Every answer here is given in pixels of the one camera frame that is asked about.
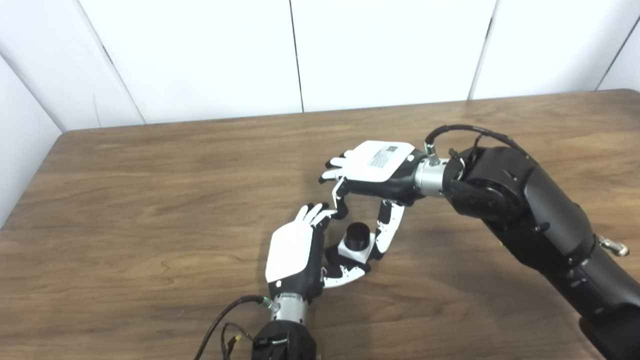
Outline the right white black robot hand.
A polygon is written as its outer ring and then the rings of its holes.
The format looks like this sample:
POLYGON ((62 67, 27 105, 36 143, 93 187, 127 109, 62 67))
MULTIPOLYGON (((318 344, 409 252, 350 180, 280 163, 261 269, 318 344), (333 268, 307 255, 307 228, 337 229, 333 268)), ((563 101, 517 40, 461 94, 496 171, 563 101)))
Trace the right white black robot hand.
POLYGON ((366 232, 366 249, 357 250, 347 239, 338 245, 338 255, 359 264, 381 260, 402 223, 406 207, 424 196, 416 185, 415 175, 420 163, 428 159, 426 152, 406 142, 367 140, 352 150, 326 162, 326 171, 319 183, 335 182, 332 189, 338 218, 349 212, 346 196, 349 194, 381 199, 374 237, 366 232))

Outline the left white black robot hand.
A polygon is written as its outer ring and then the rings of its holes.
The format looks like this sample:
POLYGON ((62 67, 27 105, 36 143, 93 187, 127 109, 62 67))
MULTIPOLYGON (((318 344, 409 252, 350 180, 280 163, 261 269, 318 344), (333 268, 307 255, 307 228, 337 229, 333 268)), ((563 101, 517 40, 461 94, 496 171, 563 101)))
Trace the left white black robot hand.
POLYGON ((312 303, 324 289, 335 289, 359 280, 371 271, 369 261, 359 263, 338 255, 338 246, 364 250, 370 243, 366 224, 352 223, 339 244, 325 248, 325 231, 338 212, 327 203, 307 203, 294 219, 272 233, 265 269, 269 297, 275 301, 294 294, 312 303))

